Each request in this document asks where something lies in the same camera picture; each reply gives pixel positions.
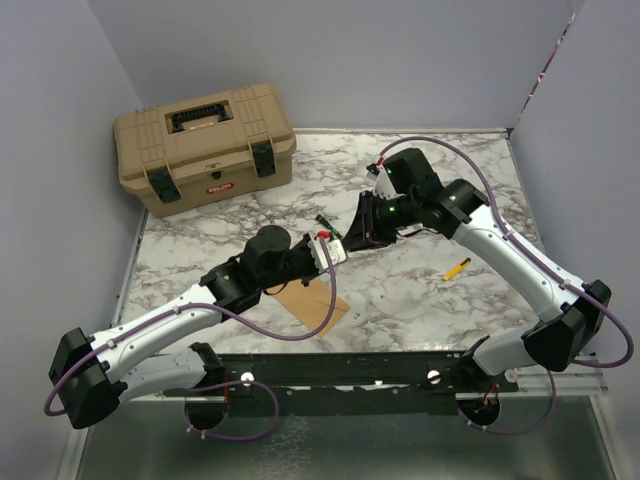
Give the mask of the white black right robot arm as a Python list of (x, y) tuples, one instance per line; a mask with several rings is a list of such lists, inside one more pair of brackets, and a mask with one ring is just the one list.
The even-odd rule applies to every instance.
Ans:
[(486, 196), (464, 179), (442, 184), (420, 149), (388, 157), (377, 171), (374, 189), (360, 194), (342, 239), (346, 251), (387, 247), (399, 230), (422, 225), (483, 259), (538, 317), (529, 329), (478, 341), (459, 367), (461, 383), (481, 391), (511, 368), (564, 371), (599, 331), (610, 288), (600, 280), (584, 282), (520, 234), (502, 232)]

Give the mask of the green black glue pen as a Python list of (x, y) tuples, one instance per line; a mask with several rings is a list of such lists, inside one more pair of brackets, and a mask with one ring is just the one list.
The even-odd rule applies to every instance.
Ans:
[(336, 228), (334, 228), (333, 225), (323, 215), (317, 214), (315, 220), (327, 231), (329, 231), (333, 237), (338, 239), (342, 238), (340, 232)]

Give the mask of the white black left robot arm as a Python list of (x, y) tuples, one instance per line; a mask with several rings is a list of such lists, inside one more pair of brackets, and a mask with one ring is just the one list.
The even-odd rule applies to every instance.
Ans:
[(297, 243), (289, 232), (269, 225), (250, 238), (243, 251), (212, 268), (176, 299), (124, 325), (85, 334), (75, 328), (59, 341), (44, 412), (65, 415), (75, 429), (93, 426), (131, 398), (162, 390), (191, 389), (206, 395), (220, 385), (221, 371), (203, 347), (166, 356), (163, 349), (200, 330), (234, 319), (267, 337), (294, 342), (315, 336), (269, 331), (243, 317), (263, 293), (322, 274), (336, 275), (347, 259), (338, 239), (306, 234)]

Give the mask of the brown paper envelope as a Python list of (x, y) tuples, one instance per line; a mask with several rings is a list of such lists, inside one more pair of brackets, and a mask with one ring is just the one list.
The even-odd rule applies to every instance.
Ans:
[(301, 283), (287, 285), (275, 299), (309, 330), (317, 328), (325, 319), (331, 300), (329, 284), (314, 279), (305, 287)]

